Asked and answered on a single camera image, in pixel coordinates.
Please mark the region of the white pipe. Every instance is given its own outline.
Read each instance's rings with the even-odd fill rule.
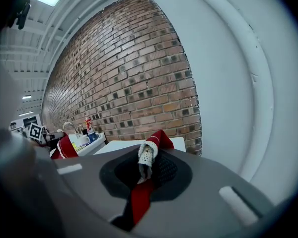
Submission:
[[[82,21],[79,22],[78,26],[76,26],[76,28],[74,29],[74,31],[71,32],[71,36],[66,39],[66,42],[65,43],[63,43],[63,48],[65,48],[65,46],[69,43],[71,37],[74,36],[74,34],[83,26],[83,24],[85,24],[88,20],[90,20],[98,12],[100,12],[101,10],[103,10],[106,6],[108,6],[108,5],[110,5],[110,4],[114,3],[114,2],[117,2],[117,1],[119,1],[119,0],[107,0],[107,1],[105,1],[99,7],[97,7],[96,9],[94,9],[94,11],[92,11],[88,16],[86,16],[84,19],[82,19]],[[56,63],[56,61],[54,63],[52,63],[51,69],[49,71],[48,78],[46,79],[46,82],[45,82],[45,87],[44,87],[44,90],[43,90],[43,98],[42,98],[42,105],[41,105],[41,111],[40,112],[42,112],[43,100],[44,100],[44,95],[45,95],[46,87],[47,87],[49,78],[51,76],[51,73],[53,71],[53,68],[55,66],[55,63]]]
[[[76,7],[76,5],[82,0],[75,0],[71,5],[70,7],[68,7],[68,9],[66,10],[65,13],[63,13],[62,17],[60,18],[60,20],[58,21],[57,25],[54,27],[53,29],[53,32],[52,32],[52,35],[50,36],[49,38],[49,41],[45,47],[45,50],[48,50],[49,48],[49,45],[51,43],[51,41],[53,40],[55,34],[56,34],[56,31],[58,30],[58,28],[60,27],[60,25],[63,23],[63,21],[65,20],[65,18],[67,17],[67,15]]]
[[[69,29],[67,30],[67,32],[65,33],[65,35],[63,36],[63,38],[61,39],[61,41],[59,42],[58,46],[56,47],[56,49],[54,50],[54,54],[50,60],[49,65],[51,65],[54,56],[56,55],[57,51],[59,50],[59,47],[62,45],[64,38],[67,36],[67,34],[71,31],[71,29],[76,25],[76,23],[82,18],[84,17],[84,15],[86,13],[88,13],[96,4],[98,4],[100,1],[102,0],[96,0],[94,1],[85,11],[83,11],[83,13],[81,13],[80,16],[78,16],[78,18],[73,22],[73,24],[69,27]]]
[[[219,190],[222,199],[229,205],[234,215],[241,221],[243,226],[255,224],[259,218],[253,210],[235,193],[232,187],[226,186]]]
[[[54,13],[54,15],[52,16],[52,19],[49,21],[49,24],[47,25],[47,27],[45,28],[45,32],[44,32],[44,35],[42,36],[41,38],[41,41],[40,41],[40,45],[38,47],[38,53],[37,55],[40,54],[40,50],[42,49],[42,45],[44,43],[44,40],[46,38],[46,36],[48,35],[48,32],[52,26],[52,24],[54,23],[55,19],[57,18],[57,16],[59,15],[59,13],[63,10],[64,6],[67,5],[69,2],[71,2],[72,0],[65,0],[61,5],[60,7],[57,7],[57,11]]]
[[[204,0],[222,18],[236,38],[248,64],[254,94],[253,133],[247,156],[239,172],[251,181],[259,168],[272,131],[274,116],[273,82],[269,65],[253,29],[228,0]]]
[[[0,59],[1,61],[10,61],[10,62],[27,62],[27,63],[38,63],[38,64],[46,64],[46,62],[42,61],[28,61],[28,60],[15,60],[15,59]]]

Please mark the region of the black mesh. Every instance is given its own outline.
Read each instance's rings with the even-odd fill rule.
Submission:
[[[178,170],[177,166],[169,159],[158,154],[152,165],[151,179],[155,188],[159,188],[171,181]],[[115,168],[116,177],[122,181],[129,189],[133,189],[140,179],[138,155],[134,154],[121,162]]]
[[[178,170],[177,166],[171,160],[168,160],[161,154],[157,155],[151,169],[151,179],[155,188],[159,188],[171,181],[175,177]]]

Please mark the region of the red towel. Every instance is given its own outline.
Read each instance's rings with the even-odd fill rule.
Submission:
[[[58,148],[52,154],[51,159],[66,159],[73,157],[78,157],[78,154],[72,146],[69,136],[65,134],[65,136],[58,142]]]
[[[131,192],[131,204],[133,209],[134,224],[136,225],[139,220],[150,207],[150,194],[154,190],[154,185],[151,179],[146,180],[144,183],[137,184]]]

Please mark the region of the red bottle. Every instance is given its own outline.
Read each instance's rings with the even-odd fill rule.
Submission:
[[[94,132],[94,129],[91,126],[91,119],[90,119],[90,117],[86,117],[85,124],[86,124],[86,128],[87,128],[87,133]]]

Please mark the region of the sink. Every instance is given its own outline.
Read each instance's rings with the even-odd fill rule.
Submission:
[[[75,142],[77,140],[77,137],[75,134],[69,134],[69,139],[71,142]],[[90,143],[89,145],[86,145],[85,147],[81,148],[77,151],[78,156],[85,156],[85,155],[93,155],[97,151],[99,151],[102,147],[105,146],[105,134],[99,133],[99,138],[96,139],[94,142]]]

